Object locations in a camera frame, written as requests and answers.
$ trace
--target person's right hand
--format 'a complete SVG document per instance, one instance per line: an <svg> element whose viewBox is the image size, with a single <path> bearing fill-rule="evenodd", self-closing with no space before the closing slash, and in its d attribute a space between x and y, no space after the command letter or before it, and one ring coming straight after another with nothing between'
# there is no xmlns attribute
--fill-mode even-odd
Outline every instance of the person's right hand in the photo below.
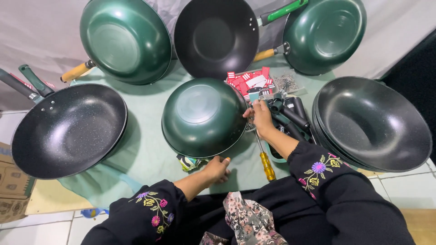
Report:
<svg viewBox="0 0 436 245"><path fill-rule="evenodd" d="M252 118L253 123L256 126L257 133L260 138L264 139L271 130L276 130L271 119L271 112L264 100L255 100L253 102L253 108L248 108L243 117Z"/></svg>

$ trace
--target cardboard box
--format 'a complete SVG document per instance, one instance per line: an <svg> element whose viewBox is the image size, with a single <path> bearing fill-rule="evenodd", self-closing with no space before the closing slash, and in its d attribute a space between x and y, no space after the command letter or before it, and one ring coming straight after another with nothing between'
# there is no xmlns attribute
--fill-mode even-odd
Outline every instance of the cardboard box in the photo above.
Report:
<svg viewBox="0 0 436 245"><path fill-rule="evenodd" d="M26 217L34 183L15 166L10 146L0 142L0 224Z"/></svg>

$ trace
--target hand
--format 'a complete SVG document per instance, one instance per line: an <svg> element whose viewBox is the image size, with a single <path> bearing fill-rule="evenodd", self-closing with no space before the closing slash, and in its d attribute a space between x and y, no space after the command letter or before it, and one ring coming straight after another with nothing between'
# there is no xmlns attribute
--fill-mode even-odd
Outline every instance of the hand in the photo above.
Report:
<svg viewBox="0 0 436 245"><path fill-rule="evenodd" d="M242 116L248 118L249 123L254 123L261 139L264 139L271 130L276 130L271 119L271 112L264 100L255 100L253 108L248 108Z"/></svg>
<svg viewBox="0 0 436 245"><path fill-rule="evenodd" d="M227 175L230 174L230 170L227 169L229 164L229 157L224 159L223 157L215 156L201 172L209 179L210 184L224 183L228 181Z"/></svg>

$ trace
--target pile of screws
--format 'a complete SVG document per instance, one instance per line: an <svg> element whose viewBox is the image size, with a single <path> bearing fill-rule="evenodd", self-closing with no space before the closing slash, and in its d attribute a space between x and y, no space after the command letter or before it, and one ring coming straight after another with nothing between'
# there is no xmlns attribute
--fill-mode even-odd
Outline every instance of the pile of screws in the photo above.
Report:
<svg viewBox="0 0 436 245"><path fill-rule="evenodd" d="M286 92L293 92L297 89L299 89L298 85L295 83L294 78L292 78L291 75L283 75L281 77L278 77L274 79L276 82L277 87L280 89L283 89Z"/></svg>

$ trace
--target white cloth backdrop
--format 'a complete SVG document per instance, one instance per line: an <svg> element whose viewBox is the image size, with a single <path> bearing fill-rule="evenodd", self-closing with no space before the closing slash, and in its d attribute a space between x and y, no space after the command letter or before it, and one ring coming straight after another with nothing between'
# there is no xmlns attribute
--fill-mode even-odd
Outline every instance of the white cloth backdrop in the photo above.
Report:
<svg viewBox="0 0 436 245"><path fill-rule="evenodd" d="M0 68L24 79L18 66L29 64L43 80L56 86L65 71L87 60L78 24L88 0L1 0ZM177 15L189 0L146 0L172 32ZM247 0L256 15L289 0ZM368 25L362 44L336 76L379 78L436 27L435 0L363 0ZM259 50L281 41L284 19L261 29ZM23 96L0 83L0 110L32 106Z"/></svg>

